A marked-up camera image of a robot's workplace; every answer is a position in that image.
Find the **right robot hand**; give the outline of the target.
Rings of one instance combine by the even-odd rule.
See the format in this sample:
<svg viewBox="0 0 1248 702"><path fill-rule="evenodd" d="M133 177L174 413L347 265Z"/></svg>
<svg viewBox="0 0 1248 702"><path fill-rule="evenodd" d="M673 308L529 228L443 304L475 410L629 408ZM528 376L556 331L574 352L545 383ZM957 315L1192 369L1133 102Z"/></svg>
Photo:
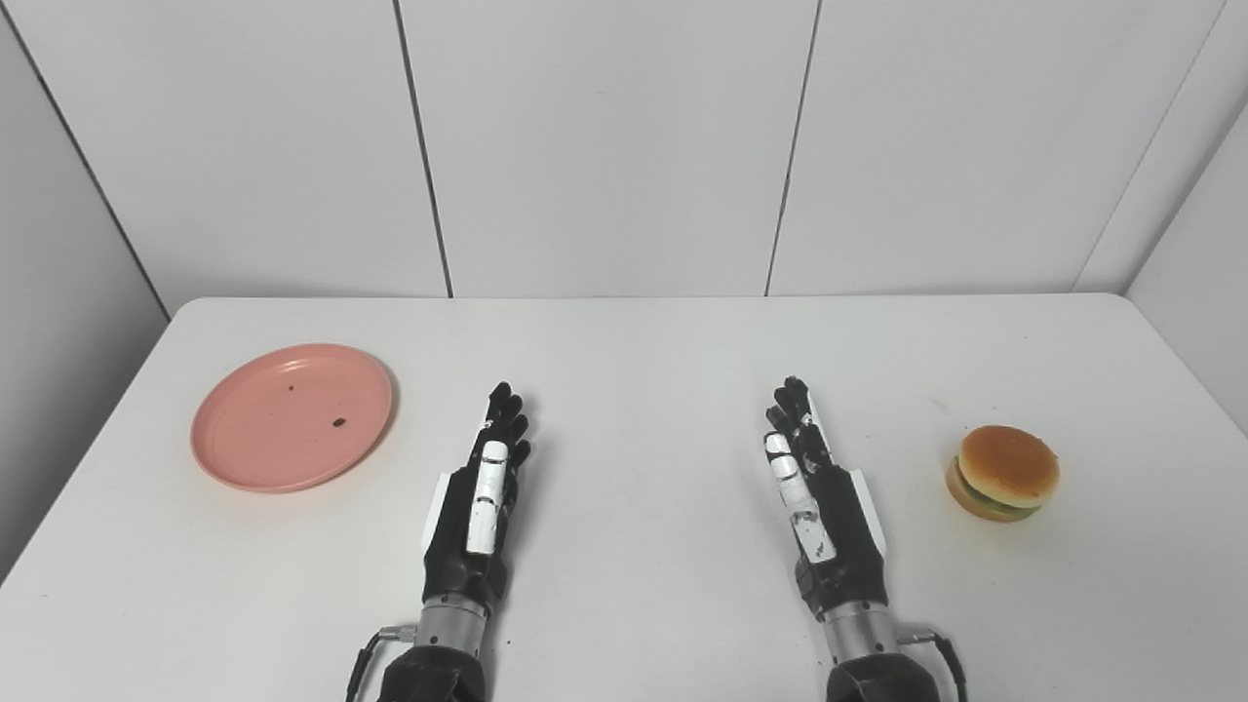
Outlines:
<svg viewBox="0 0 1248 702"><path fill-rule="evenodd" d="M885 541L862 472L839 466L797 376L774 391L763 452L799 547L799 595L821 620L847 603L890 603Z"/></svg>

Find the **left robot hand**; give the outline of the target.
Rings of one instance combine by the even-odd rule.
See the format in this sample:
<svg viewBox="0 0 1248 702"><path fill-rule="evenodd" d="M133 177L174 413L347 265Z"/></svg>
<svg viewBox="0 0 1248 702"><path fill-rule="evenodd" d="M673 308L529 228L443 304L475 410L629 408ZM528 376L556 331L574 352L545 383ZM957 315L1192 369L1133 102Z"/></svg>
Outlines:
<svg viewBox="0 0 1248 702"><path fill-rule="evenodd" d="M472 601L490 613L509 570L505 536L519 496L519 470L530 455L525 401L500 382L487 396L485 418L466 465L451 473L423 565L422 600Z"/></svg>

